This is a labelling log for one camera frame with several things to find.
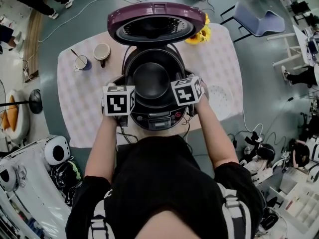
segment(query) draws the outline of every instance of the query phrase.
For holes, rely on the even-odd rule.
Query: wooden board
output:
[[[28,24],[28,29],[27,29],[27,34],[26,34],[26,38],[24,41],[23,59],[25,61],[29,61],[28,73],[29,73],[29,77],[31,79],[33,79],[39,75],[37,49],[39,46],[38,40],[41,37],[41,32],[42,32],[42,27],[43,27],[43,24],[42,24],[43,17],[44,17],[44,15],[39,13],[36,10],[33,10],[31,12],[30,20],[29,20],[29,24]],[[30,81],[30,79],[26,78],[23,73],[22,73],[22,77],[23,77],[24,82]]]

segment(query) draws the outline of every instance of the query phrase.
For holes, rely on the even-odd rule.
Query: table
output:
[[[293,27],[294,27],[294,31],[295,31],[294,33],[282,34],[282,35],[277,35],[277,36],[267,38],[267,40],[274,40],[274,39],[283,38],[285,41],[286,49],[287,49],[288,58],[273,63],[273,66],[275,67],[277,65],[284,64],[288,61],[292,61],[292,60],[300,58],[300,57],[303,58],[305,64],[302,66],[294,67],[294,70],[300,69],[303,66],[307,66],[307,65],[314,66],[316,64],[316,62],[312,59],[312,56],[308,52],[308,48],[307,48],[308,37],[304,33],[302,33],[299,30],[299,28],[297,28],[296,26],[293,26]],[[292,36],[297,37],[299,46],[289,46],[287,37],[292,37]],[[295,51],[297,54],[291,55],[292,50]]]
[[[233,109],[230,116],[242,113],[243,87],[241,73],[233,42],[229,31],[219,24],[210,24],[211,40],[199,45],[190,45],[184,41],[176,43],[187,69],[200,75],[210,87],[214,84],[229,88],[233,96]],[[93,57],[93,49],[99,43],[111,47],[111,56],[105,68]],[[75,56],[86,55],[92,62],[92,69],[74,72]],[[122,61],[127,46],[113,40],[108,32],[83,40],[62,51],[58,58],[57,85],[59,101],[64,122],[70,135],[70,146],[89,148],[93,146],[97,130],[102,121],[101,98],[102,87],[112,78],[121,74]],[[168,130],[148,131],[138,127],[129,117],[129,126],[124,128],[126,134],[136,135],[138,139],[147,136],[169,136],[187,131],[188,125],[183,120]],[[190,121],[190,130],[201,128],[198,116]],[[127,144],[117,136],[117,144]]]

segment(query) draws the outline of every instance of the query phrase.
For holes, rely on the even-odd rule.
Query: mug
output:
[[[100,61],[101,67],[105,67],[105,62],[111,53],[111,48],[106,43],[98,44],[93,51],[93,56],[97,61]]]
[[[90,70],[92,68],[92,63],[86,56],[81,55],[76,58],[74,66],[74,72],[80,72]]]

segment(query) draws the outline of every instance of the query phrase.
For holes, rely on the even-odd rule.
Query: sneaker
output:
[[[18,44],[18,43],[20,42],[21,36],[22,36],[22,33],[21,33],[21,31],[20,31],[20,32],[15,36],[15,38],[14,38],[14,42],[15,42],[16,44]]]
[[[73,5],[73,1],[74,0],[69,0],[69,2],[67,2],[66,4],[65,4],[65,8],[70,8],[72,5]]]
[[[21,40],[17,45],[16,47],[14,48],[14,50],[19,53],[23,47],[23,44],[24,44],[24,40]]]
[[[284,66],[281,66],[281,73],[283,74],[284,80],[287,81],[287,75],[289,75],[289,73]]]
[[[54,13],[52,15],[49,15],[49,18],[51,18],[51,19],[56,19],[58,17],[59,17],[59,14],[56,11],[54,11]]]

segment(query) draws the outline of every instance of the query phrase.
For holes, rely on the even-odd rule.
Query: gray floor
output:
[[[45,38],[58,25],[75,16],[86,4],[93,0],[75,0],[72,8],[66,10],[62,5],[50,0],[49,5],[55,8],[60,17],[56,20],[47,18],[44,21],[42,39]],[[188,5],[197,6],[201,9],[211,8],[206,2],[194,0],[158,0],[173,1]],[[223,21],[219,15],[233,6],[239,0],[209,0],[215,7],[215,13],[210,10],[206,12],[212,22]],[[292,23],[281,6],[279,0],[240,0],[244,1],[260,17],[265,11],[272,10],[282,16],[286,21],[286,32],[293,32]],[[107,30],[107,15],[112,11],[128,5],[121,0],[98,1],[85,9],[80,16],[58,29],[39,48],[39,68],[41,79],[41,91],[44,105],[44,113],[49,132],[51,134],[64,135],[68,137],[68,132],[64,124],[57,92],[57,59],[59,53],[73,44]],[[224,15],[224,19],[231,16],[231,13]],[[238,30],[238,23],[230,21],[225,26],[229,29],[233,39],[246,34],[245,30]],[[297,125],[302,122],[300,112],[309,110],[307,99],[296,99],[287,103],[288,98],[307,93],[306,86],[289,86],[283,81],[280,67],[273,68],[272,62],[286,58],[283,41],[267,41],[265,37],[248,37],[235,44],[237,56],[242,73],[244,89],[244,111],[246,124],[249,129],[253,129],[257,123],[264,125],[263,133],[269,135],[275,131],[277,141],[286,136],[288,139],[297,137]],[[242,116],[236,116],[222,122],[227,133],[236,134],[244,130]],[[244,137],[249,134],[238,135],[238,155],[244,146]],[[202,169],[208,174],[212,174],[211,164],[207,153],[201,130],[190,133],[188,142],[193,148],[193,154],[200,155],[196,159]],[[283,141],[275,146],[276,158],[280,156]],[[84,171],[88,158],[89,149],[72,149],[72,154],[78,161],[80,168]]]

